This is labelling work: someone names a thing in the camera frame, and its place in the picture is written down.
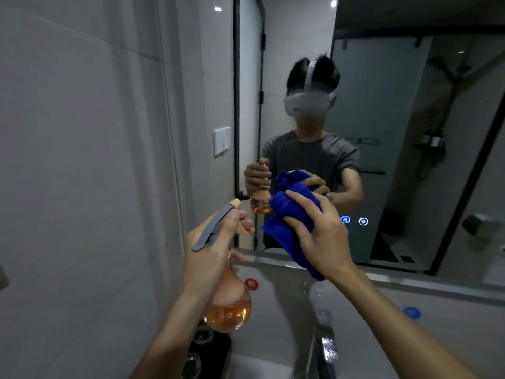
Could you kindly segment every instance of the neck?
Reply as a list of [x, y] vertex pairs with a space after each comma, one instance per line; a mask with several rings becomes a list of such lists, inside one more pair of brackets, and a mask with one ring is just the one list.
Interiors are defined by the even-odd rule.
[[323, 125], [320, 125], [314, 129], [303, 129], [300, 127], [296, 127], [294, 131], [296, 137], [300, 142], [314, 142], [323, 139], [326, 132], [323, 130]]

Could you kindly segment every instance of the blue sticker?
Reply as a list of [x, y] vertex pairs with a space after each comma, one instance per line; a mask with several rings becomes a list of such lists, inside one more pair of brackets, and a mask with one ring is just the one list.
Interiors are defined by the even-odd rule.
[[403, 309], [405, 315], [407, 315], [410, 319], [417, 320], [421, 317], [421, 312], [416, 307], [405, 307]]

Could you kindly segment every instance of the fingernail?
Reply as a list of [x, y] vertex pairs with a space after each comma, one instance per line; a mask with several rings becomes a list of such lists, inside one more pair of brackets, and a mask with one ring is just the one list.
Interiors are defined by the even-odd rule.
[[230, 218], [232, 218], [232, 219], [238, 219], [238, 218], [240, 218], [240, 213], [238, 212], [238, 210], [235, 210], [235, 209], [232, 209], [230, 211], [229, 215], [230, 215]]

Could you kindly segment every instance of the round sticker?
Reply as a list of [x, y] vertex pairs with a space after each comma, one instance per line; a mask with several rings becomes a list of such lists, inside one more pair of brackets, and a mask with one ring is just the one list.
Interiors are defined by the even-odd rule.
[[403, 309], [405, 315], [407, 315], [410, 319], [417, 320], [421, 317], [421, 312], [416, 307], [407, 306]]
[[245, 280], [245, 285], [251, 291], [257, 290], [257, 280], [249, 278], [249, 279]]

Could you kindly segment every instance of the mirror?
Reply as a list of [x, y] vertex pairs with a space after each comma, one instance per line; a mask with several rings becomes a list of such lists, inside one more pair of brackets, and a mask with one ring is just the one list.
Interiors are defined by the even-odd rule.
[[[264, 1], [240, 0], [236, 36], [243, 206], [303, 171], [337, 207], [356, 263], [505, 286], [503, 27], [462, 27], [458, 9], [436, 16], [442, 27], [339, 29], [350, 6], [338, 0], [298, 0], [303, 15]], [[261, 229], [275, 215], [257, 214], [256, 239], [238, 245], [289, 262]]]

